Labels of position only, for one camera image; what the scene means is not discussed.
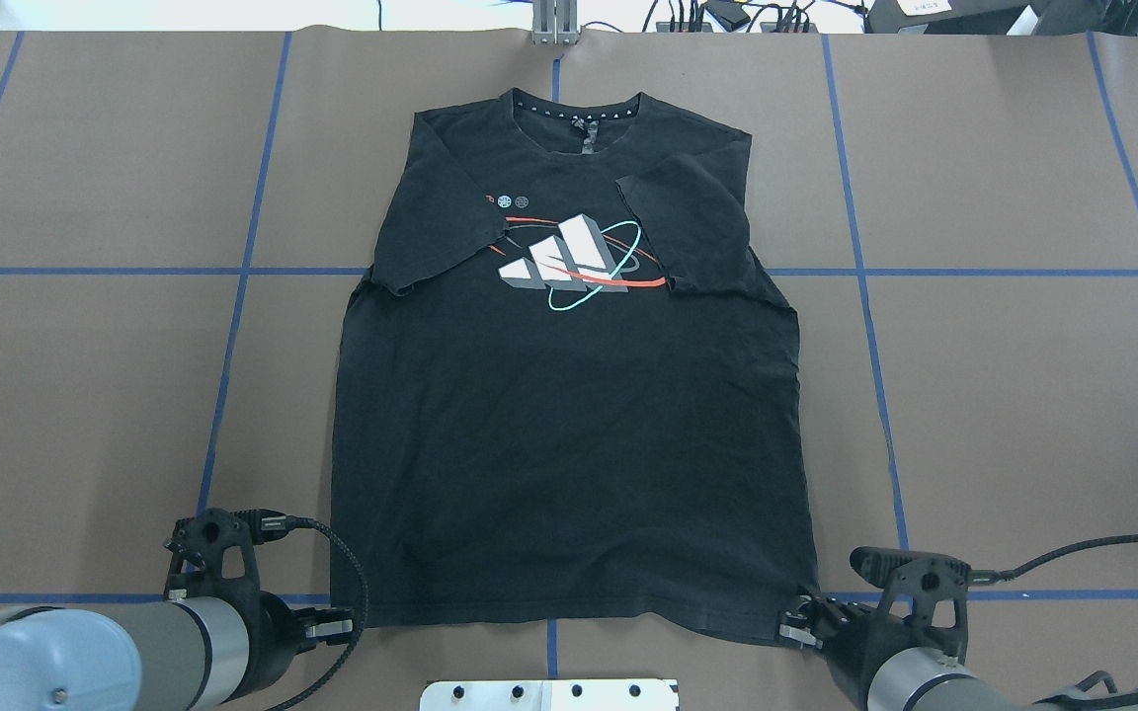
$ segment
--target short sleeve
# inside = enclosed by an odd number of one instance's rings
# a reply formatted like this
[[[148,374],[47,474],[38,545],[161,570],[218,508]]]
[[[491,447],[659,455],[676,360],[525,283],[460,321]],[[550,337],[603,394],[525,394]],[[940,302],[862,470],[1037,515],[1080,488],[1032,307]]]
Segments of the short sleeve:
[[[674,154],[618,180],[676,292],[740,294],[787,307],[749,247],[749,134],[703,154]]]
[[[502,234],[502,214],[428,118],[415,114],[406,167],[376,242],[371,282],[402,296]]]

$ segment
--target wires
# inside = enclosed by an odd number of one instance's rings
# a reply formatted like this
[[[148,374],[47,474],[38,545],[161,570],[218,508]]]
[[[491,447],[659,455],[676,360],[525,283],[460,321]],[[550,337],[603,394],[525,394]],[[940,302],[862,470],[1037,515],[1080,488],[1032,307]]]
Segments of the wires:
[[[813,6],[815,3],[835,5],[835,6],[839,6],[839,8],[844,8],[844,9],[850,10],[850,13],[857,14],[859,16],[859,18],[863,19],[863,26],[865,27],[865,31],[866,31],[866,28],[867,28],[867,5],[865,3],[865,0],[858,0],[858,5],[846,3],[842,0],[813,0],[813,2],[810,5],[807,5],[802,9],[802,13],[806,13],[807,10],[809,10],[810,6]],[[770,8],[770,6],[773,6],[774,3],[765,3],[765,5],[764,3],[740,3],[740,5],[744,6],[745,8],[761,8],[761,9],[759,9],[759,13],[762,13],[764,9]]]
[[[1138,692],[1120,693],[1116,696],[1105,696],[1102,698],[1071,698],[1069,696],[1053,696],[1044,698],[1044,703],[1055,703],[1062,708],[1073,708],[1074,711],[1095,711],[1102,708],[1125,708],[1138,705]]]
[[[704,32],[706,9],[708,7],[708,0],[703,1],[703,3],[696,3],[696,0],[692,0],[692,19],[687,24],[687,32]]]
[[[1034,568],[1056,561],[1057,557],[1064,557],[1071,553],[1089,551],[1092,548],[1103,548],[1105,545],[1127,545],[1130,543],[1138,543],[1138,535],[1094,537],[1091,540],[1070,544],[1062,546],[1062,548],[1045,553],[1044,555],[1039,555],[1039,557],[1033,559],[1033,561],[1017,565],[1011,571],[974,571],[972,572],[972,578],[974,579],[970,581],[970,585],[995,585],[999,584],[999,581],[1015,580],[1015,578],[1024,576],[1025,572],[1033,571]]]
[[[778,3],[767,3],[762,5],[762,9],[756,11],[753,17],[749,19],[749,24],[745,26],[745,32],[752,32],[753,24],[758,23],[758,18],[762,17],[762,13],[767,9],[775,8],[775,28],[772,32],[809,32],[810,31],[810,15],[807,10],[814,5],[814,0],[805,8],[798,8],[795,5],[782,6]]]
[[[324,687],[325,684],[330,683],[331,678],[336,676],[336,671],[338,671],[341,664],[347,661],[348,656],[354,653],[354,647],[357,647],[357,640],[363,636],[363,627],[366,626],[368,612],[371,610],[371,592],[366,586],[366,572],[363,572],[362,563],[357,562],[357,555],[354,555],[354,552],[345,545],[341,537],[336,535],[336,531],[331,530],[325,523],[313,519],[288,516],[288,526],[289,529],[315,529],[321,532],[321,535],[328,536],[328,540],[336,546],[337,551],[340,551],[341,555],[344,555],[348,563],[354,568],[354,572],[357,572],[357,586],[360,586],[362,613],[360,618],[354,620],[354,630],[351,634],[351,638],[348,638],[348,643],[345,644],[344,651],[340,653],[340,656],[336,658],[333,665],[329,667],[328,670],[324,671],[324,676],[319,677],[319,680],[316,680],[315,684],[312,684],[311,687],[307,687],[306,692],[298,693],[297,696],[280,703],[280,705],[271,706],[266,711],[284,711],[286,708],[296,706],[298,703],[302,703],[304,700],[312,696],[313,693],[319,692],[319,689]]]
[[[588,23],[584,23],[582,28],[587,28],[588,26],[607,26],[613,32],[625,32],[622,28],[618,28],[615,24],[605,23],[604,19],[591,19]]]
[[[998,581],[1004,580],[1015,580],[1025,574],[1025,572],[1033,571],[1034,568],[1056,561],[1057,557],[1065,557],[1071,553],[1078,553],[1080,551],[1089,551],[1092,548],[1103,548],[1106,545],[1127,545],[1138,543],[1138,535],[1113,535],[1107,537],[1094,537],[1091,540],[1083,540],[1080,543],[1070,544],[1062,546],[1055,551],[1039,555],[1034,557],[1033,561],[1023,563],[1013,568],[1011,571],[972,571],[970,573],[970,585],[995,585]],[[1114,692],[1114,685],[1112,685],[1112,679],[1106,677],[1110,675],[1103,671],[1097,671],[1097,673],[1089,676],[1087,679],[1079,683],[1079,688],[1087,685],[1091,688],[1092,685],[1105,680],[1105,685]],[[1102,698],[1071,698],[1069,696],[1055,696],[1052,698],[1044,698],[1040,703],[1055,703],[1056,706],[1072,708],[1074,711],[1097,711],[1104,710],[1104,708],[1125,708],[1138,705],[1138,692],[1132,693],[1121,693],[1115,694],[1115,696],[1105,696]]]
[[[644,15],[644,26],[640,28],[641,32],[648,31],[649,20],[652,18],[652,13],[655,11],[655,5],[659,3],[659,1],[660,0],[652,0],[652,3],[649,6],[649,14]]]

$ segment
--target metal plate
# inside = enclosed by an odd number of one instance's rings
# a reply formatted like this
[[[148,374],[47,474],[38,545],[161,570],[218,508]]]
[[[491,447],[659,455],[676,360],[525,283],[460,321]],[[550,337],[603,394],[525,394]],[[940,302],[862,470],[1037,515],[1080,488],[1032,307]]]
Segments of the metal plate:
[[[420,711],[678,711],[674,679],[538,679],[434,683]]]

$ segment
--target black t-shirt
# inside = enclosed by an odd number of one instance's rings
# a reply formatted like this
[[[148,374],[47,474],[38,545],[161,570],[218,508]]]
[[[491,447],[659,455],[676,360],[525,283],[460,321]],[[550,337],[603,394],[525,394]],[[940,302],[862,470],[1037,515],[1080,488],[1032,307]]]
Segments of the black t-shirt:
[[[750,141],[644,93],[415,114],[336,382],[331,518],[371,626],[655,612],[777,643],[816,554]]]

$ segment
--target neckline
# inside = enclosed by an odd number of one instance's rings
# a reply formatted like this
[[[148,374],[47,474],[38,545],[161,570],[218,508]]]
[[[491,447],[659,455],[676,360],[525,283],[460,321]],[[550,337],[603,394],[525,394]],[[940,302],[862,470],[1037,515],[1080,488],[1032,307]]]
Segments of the neckline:
[[[636,93],[626,101],[619,101],[618,104],[607,104],[601,105],[601,107],[570,107],[568,104],[556,104],[555,101],[538,98],[538,96],[516,89],[514,86],[501,96],[500,107],[503,109],[503,122],[505,122],[506,127],[528,150],[551,160],[578,162],[602,160],[617,154],[618,149],[625,147],[628,139],[636,133],[638,125],[648,116],[652,107],[652,101],[649,96],[641,91],[641,93]],[[605,148],[597,149],[594,154],[561,154],[558,150],[543,147],[531,135],[525,133],[525,130],[520,127],[520,123],[516,121],[516,111],[519,111],[519,109],[520,111],[529,111],[538,116],[551,116],[564,118],[566,121],[579,116],[584,121],[597,121],[597,118],[612,121],[613,117],[628,117],[629,125],[626,126],[622,135],[618,135]]]

